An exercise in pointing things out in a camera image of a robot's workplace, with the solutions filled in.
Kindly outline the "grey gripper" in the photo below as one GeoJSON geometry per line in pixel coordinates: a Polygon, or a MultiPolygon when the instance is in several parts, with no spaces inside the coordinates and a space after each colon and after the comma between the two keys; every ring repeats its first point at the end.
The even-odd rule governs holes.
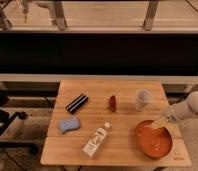
{"type": "Polygon", "coordinates": [[[164,111],[164,116],[166,117],[160,117],[159,119],[153,121],[150,125],[152,129],[158,129],[165,127],[168,122],[170,123],[176,123],[178,121],[178,117],[176,116],[176,113],[174,109],[169,106],[165,111],[164,111]]]}

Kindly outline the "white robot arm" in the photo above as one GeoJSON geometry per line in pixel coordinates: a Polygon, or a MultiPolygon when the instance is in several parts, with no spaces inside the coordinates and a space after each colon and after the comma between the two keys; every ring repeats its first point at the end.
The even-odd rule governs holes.
{"type": "Polygon", "coordinates": [[[151,128],[168,128],[172,124],[196,117],[198,117],[198,91],[193,91],[185,100],[166,108],[163,115],[151,123],[151,128]]]}

